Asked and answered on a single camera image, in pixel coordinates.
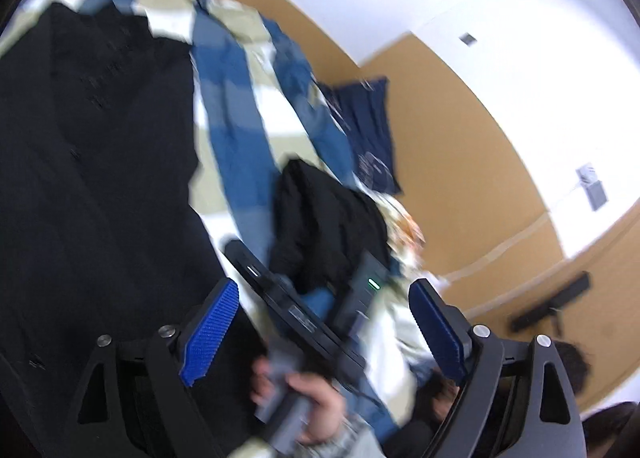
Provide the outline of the person's right hand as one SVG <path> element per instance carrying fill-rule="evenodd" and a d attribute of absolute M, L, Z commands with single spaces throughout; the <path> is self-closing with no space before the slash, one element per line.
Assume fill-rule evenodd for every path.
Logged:
<path fill-rule="evenodd" d="M 262 406 L 273 397 L 267 357 L 258 357 L 253 363 L 252 371 L 250 398 L 256 405 Z M 315 445 L 334 438 L 341 431 L 346 414 L 346 400 L 342 393 L 320 374 L 312 372 L 288 374 L 285 381 L 293 390 L 308 397 L 312 403 L 306 429 L 297 441 L 303 445 Z"/>

